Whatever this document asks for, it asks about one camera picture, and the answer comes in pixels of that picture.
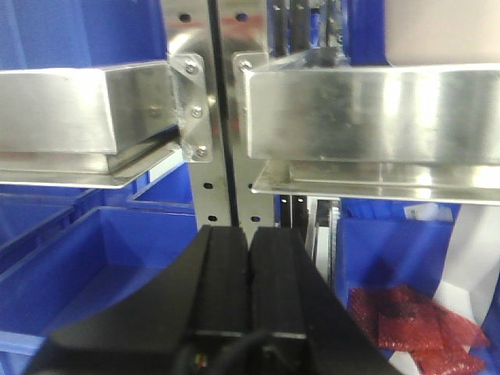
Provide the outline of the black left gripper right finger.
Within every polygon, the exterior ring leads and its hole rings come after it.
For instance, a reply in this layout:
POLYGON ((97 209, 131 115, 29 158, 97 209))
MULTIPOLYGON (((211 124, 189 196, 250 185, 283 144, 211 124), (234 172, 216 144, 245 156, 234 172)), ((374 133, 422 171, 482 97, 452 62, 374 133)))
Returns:
POLYGON ((250 247, 252 322, 278 371, 396 374, 321 277, 298 232, 259 228, 250 247))

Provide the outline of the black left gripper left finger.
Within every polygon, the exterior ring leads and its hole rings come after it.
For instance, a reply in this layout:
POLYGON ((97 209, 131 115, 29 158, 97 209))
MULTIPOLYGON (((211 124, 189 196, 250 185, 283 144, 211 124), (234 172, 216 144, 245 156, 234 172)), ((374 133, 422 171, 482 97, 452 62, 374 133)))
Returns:
POLYGON ((248 244, 203 227, 124 300, 49 335, 29 374, 243 374, 250 331, 248 244))

